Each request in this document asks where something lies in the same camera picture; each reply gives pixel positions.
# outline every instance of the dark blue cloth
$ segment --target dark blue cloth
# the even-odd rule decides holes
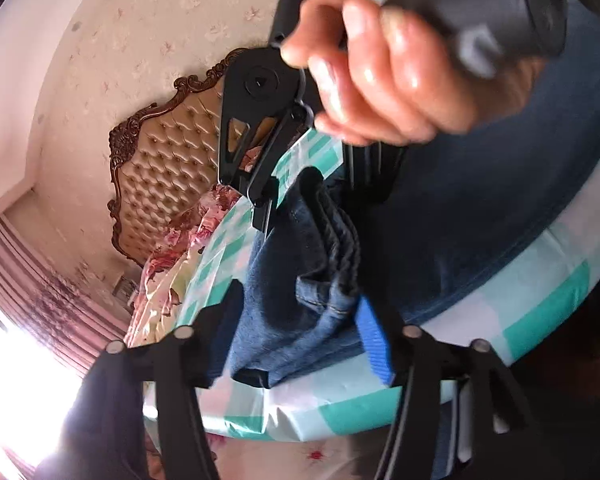
[[[408,149],[381,205],[301,173],[253,248],[232,372],[273,386],[359,354],[359,289],[405,322],[436,316],[538,237],[599,158],[600,19],[571,0],[566,50],[525,110]]]

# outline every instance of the leather upholstery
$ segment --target leather upholstery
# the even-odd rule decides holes
[[[131,160],[120,167],[120,247],[144,262],[165,227],[195,206],[218,180],[221,79],[214,88],[189,94],[173,111],[146,120]],[[254,145],[270,131],[263,124]],[[230,149],[243,126],[232,124]]]

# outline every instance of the headboard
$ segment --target headboard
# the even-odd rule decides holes
[[[196,76],[177,79],[170,101],[143,108],[109,134],[116,188],[107,205],[115,219],[111,242],[140,266],[171,219],[195,206],[217,182],[222,76],[242,51],[229,53],[206,72],[204,81]],[[232,124],[230,147],[243,129]],[[255,142],[267,133],[261,128]]]

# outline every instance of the carved wooden frame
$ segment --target carved wooden frame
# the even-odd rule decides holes
[[[111,182],[116,187],[115,199],[107,203],[109,215],[116,221],[113,225],[111,243],[119,253],[126,256],[129,260],[133,260],[141,267],[144,266],[144,262],[136,260],[120,247],[120,235],[122,234],[122,220],[120,219],[122,192],[120,190],[118,170],[123,164],[131,160],[136,152],[140,128],[145,120],[171,112],[190,94],[197,94],[213,88],[224,75],[227,67],[245,50],[244,48],[232,50],[220,63],[206,71],[206,79],[204,81],[200,81],[198,76],[195,75],[179,77],[173,84],[177,90],[176,95],[170,101],[161,106],[158,106],[157,103],[152,103],[146,108],[138,110],[109,133],[109,148],[111,150],[109,169],[111,172]]]

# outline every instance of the human hand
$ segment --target human hand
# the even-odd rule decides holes
[[[347,52],[338,49],[344,27]],[[457,67],[414,12],[369,0],[305,0],[282,57],[308,67],[318,84],[325,111],[316,128],[358,146],[428,142],[439,130],[464,133],[517,113],[544,67],[526,58],[478,78]]]

